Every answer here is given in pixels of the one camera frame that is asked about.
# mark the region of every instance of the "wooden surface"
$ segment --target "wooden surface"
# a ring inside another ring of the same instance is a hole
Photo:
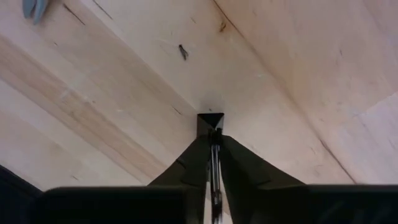
[[[0,1],[0,164],[42,190],[148,184],[203,112],[306,183],[398,183],[394,1],[65,0],[37,26],[21,4]]]

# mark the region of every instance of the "metal rod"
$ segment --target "metal rod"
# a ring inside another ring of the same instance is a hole
[[[221,224],[223,220],[223,199],[220,184],[220,143],[218,136],[211,138],[210,144],[210,188],[211,188],[211,220],[214,224]]]

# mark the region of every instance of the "light wood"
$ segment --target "light wood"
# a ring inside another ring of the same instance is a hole
[[[398,183],[389,1],[0,2],[0,163],[42,190],[148,184],[196,114],[306,183]],[[188,52],[183,59],[178,46]]]
[[[398,5],[217,2],[353,179],[398,183]]]

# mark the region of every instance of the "black plastic piece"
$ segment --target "black plastic piece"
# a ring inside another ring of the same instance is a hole
[[[203,113],[197,117],[197,137],[224,126],[224,113]]]
[[[223,136],[220,152],[229,209],[234,223],[250,223],[257,210],[259,189],[303,185],[296,178],[264,161],[229,136]]]
[[[191,191],[187,202],[189,204],[187,222],[196,220],[203,223],[209,156],[208,138],[200,136],[165,172],[149,184],[149,186],[194,188],[196,191]]]
[[[305,185],[258,190],[252,203],[254,213],[246,223],[398,223],[396,185]]]
[[[44,193],[31,224],[195,223],[190,187],[80,187]]]
[[[42,191],[0,166],[0,223],[28,223],[30,204]]]

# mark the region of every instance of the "wood grain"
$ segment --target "wood grain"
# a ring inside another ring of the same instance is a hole
[[[394,1],[216,2],[354,180],[398,183]]]
[[[197,113],[222,111],[226,134],[306,183],[396,183],[394,9],[71,0],[33,26],[1,1],[0,161],[41,189],[147,184]]]

